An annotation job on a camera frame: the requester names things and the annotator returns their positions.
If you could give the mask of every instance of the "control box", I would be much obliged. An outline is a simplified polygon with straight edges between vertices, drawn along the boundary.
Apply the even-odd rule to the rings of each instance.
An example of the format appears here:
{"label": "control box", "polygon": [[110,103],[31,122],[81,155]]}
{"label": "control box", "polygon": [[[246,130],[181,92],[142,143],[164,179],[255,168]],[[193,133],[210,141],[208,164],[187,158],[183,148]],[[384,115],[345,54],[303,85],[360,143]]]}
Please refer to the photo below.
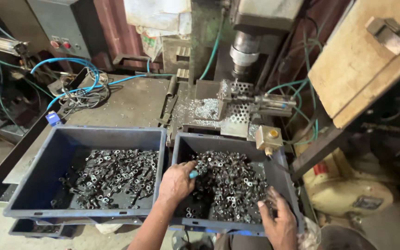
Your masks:
{"label": "control box", "polygon": [[28,0],[56,51],[84,58],[108,53],[94,0]]}

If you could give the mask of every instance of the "metal bracket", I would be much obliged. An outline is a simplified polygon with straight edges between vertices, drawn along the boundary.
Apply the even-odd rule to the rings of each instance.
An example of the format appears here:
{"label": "metal bracket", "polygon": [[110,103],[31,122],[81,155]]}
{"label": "metal bracket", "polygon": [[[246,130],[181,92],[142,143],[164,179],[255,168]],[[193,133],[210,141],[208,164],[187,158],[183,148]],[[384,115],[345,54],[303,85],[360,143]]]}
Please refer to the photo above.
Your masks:
{"label": "metal bracket", "polygon": [[394,18],[372,17],[365,28],[381,45],[395,55],[400,54],[400,24]]}

